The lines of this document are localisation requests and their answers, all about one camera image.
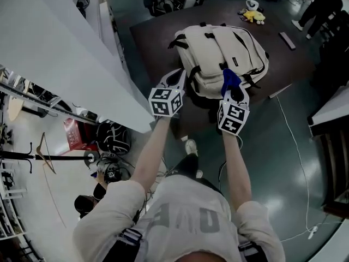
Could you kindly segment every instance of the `stuffed toy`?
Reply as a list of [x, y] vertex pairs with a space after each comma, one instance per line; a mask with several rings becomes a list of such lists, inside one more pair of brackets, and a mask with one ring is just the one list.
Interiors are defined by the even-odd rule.
[[264, 24], [266, 17], [259, 11], [246, 11], [244, 17], [247, 18], [249, 22], [253, 22], [253, 19], [256, 20], [257, 24]]

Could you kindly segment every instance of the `blue cloth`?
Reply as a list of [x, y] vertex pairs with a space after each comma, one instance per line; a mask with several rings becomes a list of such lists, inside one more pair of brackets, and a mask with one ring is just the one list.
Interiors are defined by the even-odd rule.
[[225, 92], [230, 89], [236, 89], [241, 84], [241, 79], [231, 69], [223, 70], [224, 83], [221, 89], [221, 94], [224, 98]]

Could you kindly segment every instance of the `white backpack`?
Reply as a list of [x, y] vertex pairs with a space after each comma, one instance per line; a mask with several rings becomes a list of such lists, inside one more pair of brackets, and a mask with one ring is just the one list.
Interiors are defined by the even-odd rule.
[[201, 23], [175, 34], [169, 48], [177, 47], [188, 83], [198, 96], [221, 99], [223, 70], [229, 68], [245, 88], [254, 86], [268, 71], [268, 55], [244, 28]]

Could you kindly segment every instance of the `table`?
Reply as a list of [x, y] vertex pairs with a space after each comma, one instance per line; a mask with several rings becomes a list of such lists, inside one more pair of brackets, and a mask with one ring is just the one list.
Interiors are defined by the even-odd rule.
[[[264, 13], [265, 25], [242, 21], [237, 11], [245, 7], [245, 1], [208, 2], [199, 7], [175, 11], [131, 27], [132, 36], [153, 85], [156, 86], [162, 76], [180, 67], [177, 50], [167, 49], [175, 33], [200, 22], [244, 27], [270, 55], [268, 73], [258, 82], [261, 89], [248, 90], [251, 103], [265, 99], [291, 83], [310, 76], [315, 70], [314, 64], [281, 21], [271, 12]], [[296, 45], [294, 51], [291, 51], [278, 36], [279, 32], [286, 32], [291, 38]], [[183, 103], [179, 122], [171, 127], [176, 138], [210, 125], [208, 110], [196, 107], [188, 97], [183, 98]]]

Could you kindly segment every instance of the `gray floor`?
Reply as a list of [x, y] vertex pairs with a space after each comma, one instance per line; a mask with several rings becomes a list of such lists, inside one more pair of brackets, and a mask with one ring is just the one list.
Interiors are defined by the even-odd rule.
[[[131, 73], [141, 92], [147, 97], [150, 82], [142, 59], [137, 52], [129, 28], [152, 18], [143, 7], [143, 0], [109, 0], [116, 17], [119, 34], [124, 45], [125, 56]], [[287, 0], [279, 3], [262, 3], [264, 14], [275, 14], [290, 31], [293, 17], [298, 18], [306, 8], [293, 5]], [[309, 57], [318, 62], [318, 48], [322, 40], [317, 34], [311, 41], [306, 40], [306, 32], [297, 34]], [[326, 194], [326, 169], [316, 140], [311, 139], [307, 124], [309, 116], [319, 105], [321, 98], [309, 85], [309, 80], [296, 82], [279, 94], [282, 108], [296, 137], [306, 176], [309, 183], [310, 207], [308, 227], [325, 219], [321, 205]], [[276, 98], [266, 99], [250, 106], [250, 117], [241, 133], [244, 141], [242, 155], [251, 177], [253, 198], [269, 208], [270, 222], [281, 240], [293, 237], [305, 230], [306, 184], [300, 167], [296, 147], [287, 129]], [[190, 138], [196, 140], [200, 155], [200, 169], [204, 176], [218, 184], [218, 168], [225, 160], [221, 136], [215, 127], [195, 133]], [[165, 159], [169, 167], [174, 166], [183, 156], [180, 142], [170, 135], [166, 146]], [[222, 192], [227, 195], [226, 172], [222, 174]], [[327, 217], [326, 222], [338, 221]], [[331, 236], [337, 224], [325, 224], [312, 240], [308, 234], [284, 242], [286, 259], [289, 262], [308, 260]]]

